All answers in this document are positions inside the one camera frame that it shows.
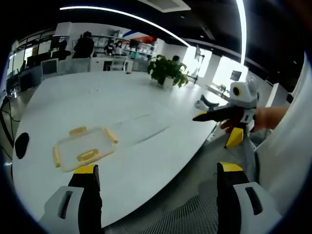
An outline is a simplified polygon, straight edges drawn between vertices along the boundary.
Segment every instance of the human hand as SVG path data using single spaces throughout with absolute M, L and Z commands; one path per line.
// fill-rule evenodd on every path
M 253 131 L 258 131 L 266 126 L 266 118 L 265 118 L 265 107 L 258 107 L 255 111 L 255 120 L 254 120 L 254 128 Z M 226 133 L 230 133 L 233 128 L 240 122 L 240 120 L 243 118 L 244 112 L 238 112 L 237 115 L 225 121 L 220 125 L 221 129 L 225 129 Z

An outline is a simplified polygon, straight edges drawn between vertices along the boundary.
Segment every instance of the desk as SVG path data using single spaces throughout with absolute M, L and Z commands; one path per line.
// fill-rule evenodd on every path
M 18 159 L 15 150 L 13 153 L 14 186 L 23 205 L 38 221 L 45 202 L 60 186 L 69 183 L 73 172 L 63 173 L 54 166 L 52 147 L 70 130 L 110 126 L 139 112 L 143 114 L 147 107 L 161 105 L 172 114 L 169 128 L 96 162 L 103 201 L 102 227 L 125 217 L 178 174 L 215 126 L 214 121 L 192 121 L 200 112 L 194 103 L 202 94 L 211 102 L 226 104 L 192 83 L 164 91 L 140 72 L 77 73 L 44 80 L 17 130 L 17 136 L 29 134 L 26 154 Z M 133 109 L 132 103 L 139 108 Z

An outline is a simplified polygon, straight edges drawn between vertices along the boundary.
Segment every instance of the white flower pot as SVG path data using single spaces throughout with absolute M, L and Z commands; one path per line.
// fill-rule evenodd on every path
M 165 78 L 162 88 L 164 90 L 170 90 L 172 89 L 173 84 L 174 84 L 174 79 L 168 76 Z

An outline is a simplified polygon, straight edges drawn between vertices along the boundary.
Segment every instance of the black mouse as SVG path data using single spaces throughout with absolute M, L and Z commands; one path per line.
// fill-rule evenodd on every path
M 22 159 L 26 153 L 29 142 L 28 133 L 22 133 L 15 141 L 15 152 L 19 159 Z

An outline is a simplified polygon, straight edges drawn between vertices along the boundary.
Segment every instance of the potted plant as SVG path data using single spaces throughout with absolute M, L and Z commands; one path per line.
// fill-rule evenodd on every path
M 186 69 L 186 65 L 183 63 L 178 64 L 176 61 L 167 60 L 163 55 L 157 55 L 154 61 L 151 61 L 147 68 L 147 72 L 153 79 L 158 81 L 164 89 L 171 88 L 178 84 L 179 88 L 182 84 L 187 84 L 189 80 L 186 75 L 180 71 L 181 67 Z

